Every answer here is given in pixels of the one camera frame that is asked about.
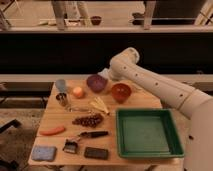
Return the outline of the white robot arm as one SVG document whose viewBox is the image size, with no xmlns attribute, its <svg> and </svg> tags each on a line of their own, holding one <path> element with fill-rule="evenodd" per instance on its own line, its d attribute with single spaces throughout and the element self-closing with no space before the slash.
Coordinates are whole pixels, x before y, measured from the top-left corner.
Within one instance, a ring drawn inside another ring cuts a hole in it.
<svg viewBox="0 0 213 171">
<path fill-rule="evenodd" d="M 187 84 L 137 65 L 140 55 L 129 47 L 110 60 L 109 76 L 130 79 L 190 119 L 184 171 L 213 171 L 213 97 Z"/>
</svg>

